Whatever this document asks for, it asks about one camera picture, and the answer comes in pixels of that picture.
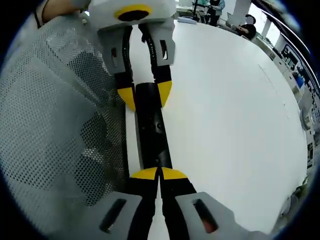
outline white tabletop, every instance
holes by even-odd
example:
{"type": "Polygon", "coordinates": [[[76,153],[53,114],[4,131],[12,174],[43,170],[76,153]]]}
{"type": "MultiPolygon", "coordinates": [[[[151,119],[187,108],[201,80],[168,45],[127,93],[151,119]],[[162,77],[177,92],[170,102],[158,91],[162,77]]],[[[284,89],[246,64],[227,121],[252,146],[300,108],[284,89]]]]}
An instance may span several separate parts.
{"type": "MultiPolygon", "coordinates": [[[[173,39],[173,86],[162,109],[172,165],[198,192],[231,209],[237,223],[269,233],[306,176],[306,135],[296,99],[268,56],[242,37],[175,22],[173,39]]],[[[130,59],[135,83],[152,82],[148,47],[137,28],[130,59]]],[[[135,117],[128,108],[126,124],[132,174],[140,165],[135,117]]],[[[160,200],[156,206],[161,215],[160,200]]],[[[149,239],[168,239],[158,215],[150,233],[156,236],[149,239]]]]}

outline white table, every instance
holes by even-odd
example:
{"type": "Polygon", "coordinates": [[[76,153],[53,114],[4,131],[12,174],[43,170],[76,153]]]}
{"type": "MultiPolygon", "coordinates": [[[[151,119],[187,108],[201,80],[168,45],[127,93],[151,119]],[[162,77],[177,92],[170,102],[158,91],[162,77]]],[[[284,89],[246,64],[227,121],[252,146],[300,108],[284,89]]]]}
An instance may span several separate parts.
{"type": "MultiPolygon", "coordinates": [[[[175,22],[173,87],[162,110],[175,169],[230,208],[251,231],[269,233],[307,171],[306,135],[281,72],[252,42],[205,24],[175,22]]],[[[135,83],[152,82],[149,51],[134,28],[135,83]]],[[[126,111],[130,174],[140,170],[135,117],[126,111]]],[[[161,200],[149,239],[169,239],[161,200]]]]}

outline window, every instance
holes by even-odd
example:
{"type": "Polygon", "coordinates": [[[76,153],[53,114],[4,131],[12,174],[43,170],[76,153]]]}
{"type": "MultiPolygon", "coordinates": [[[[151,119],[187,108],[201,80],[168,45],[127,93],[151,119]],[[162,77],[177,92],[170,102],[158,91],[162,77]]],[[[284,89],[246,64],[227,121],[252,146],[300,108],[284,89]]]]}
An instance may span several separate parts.
{"type": "Polygon", "coordinates": [[[266,38],[269,39],[270,43],[275,46],[280,37],[280,31],[276,25],[272,22],[269,28],[266,38]]]}
{"type": "Polygon", "coordinates": [[[262,33],[267,22],[267,16],[256,5],[251,3],[249,14],[254,16],[256,23],[254,24],[256,31],[262,33]]]}

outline perforated material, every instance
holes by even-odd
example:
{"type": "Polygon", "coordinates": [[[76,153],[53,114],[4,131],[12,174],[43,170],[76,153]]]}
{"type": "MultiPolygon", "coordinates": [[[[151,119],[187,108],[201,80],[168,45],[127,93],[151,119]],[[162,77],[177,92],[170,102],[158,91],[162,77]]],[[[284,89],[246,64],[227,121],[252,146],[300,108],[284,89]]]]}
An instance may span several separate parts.
{"type": "Polygon", "coordinates": [[[97,43],[88,24],[58,17],[1,73],[1,171],[47,236],[77,224],[128,177],[125,104],[97,43]]]}

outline white mesh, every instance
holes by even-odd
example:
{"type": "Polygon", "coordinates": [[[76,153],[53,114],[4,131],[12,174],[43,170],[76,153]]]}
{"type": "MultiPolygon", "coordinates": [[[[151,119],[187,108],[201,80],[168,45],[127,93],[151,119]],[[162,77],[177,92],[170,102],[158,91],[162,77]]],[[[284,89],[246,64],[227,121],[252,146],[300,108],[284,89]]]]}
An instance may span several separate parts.
{"type": "Polygon", "coordinates": [[[0,167],[47,236],[128,177],[125,105],[97,42],[77,17],[57,17],[1,73],[0,167]]]}

